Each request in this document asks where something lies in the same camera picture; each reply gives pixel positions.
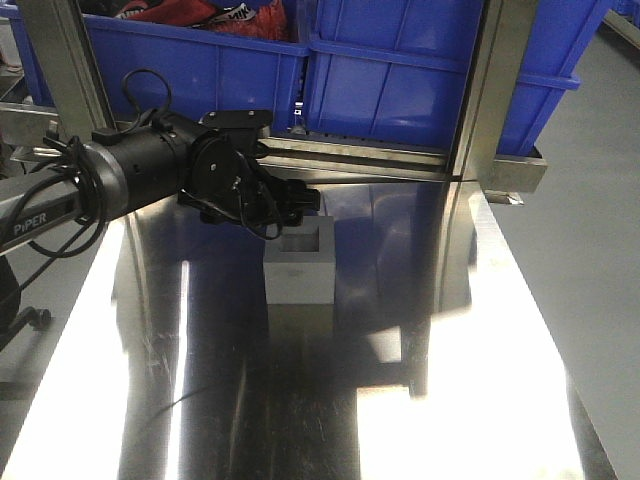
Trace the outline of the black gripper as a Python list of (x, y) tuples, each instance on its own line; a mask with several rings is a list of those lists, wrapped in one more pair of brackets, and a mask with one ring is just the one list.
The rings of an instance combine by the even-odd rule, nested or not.
[(306, 212), (320, 210), (320, 192), (298, 179), (253, 175), (238, 180), (234, 191), (240, 224), (254, 235), (281, 235), (301, 226)]

